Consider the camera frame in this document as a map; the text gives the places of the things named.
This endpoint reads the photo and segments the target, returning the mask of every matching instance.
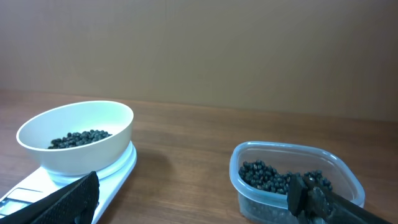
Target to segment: clear plastic container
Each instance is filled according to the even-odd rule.
[[[244,142],[238,145],[229,163],[229,177],[238,191],[241,213],[255,223],[293,223],[298,221],[287,210],[287,196],[251,187],[238,171],[244,161],[262,160],[279,173],[293,173],[320,169],[331,181],[333,191],[363,207],[365,192],[347,165],[330,152],[315,147],[277,142]]]

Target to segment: table surface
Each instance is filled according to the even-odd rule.
[[[0,194],[39,167],[16,132],[51,108],[99,98],[0,91]],[[137,165],[99,223],[250,223],[239,212],[229,159],[244,141],[315,146],[362,183],[365,209],[398,223],[398,123],[115,100],[134,111]]]

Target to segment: beige wall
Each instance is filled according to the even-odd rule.
[[[0,0],[0,88],[398,121],[397,6]]]

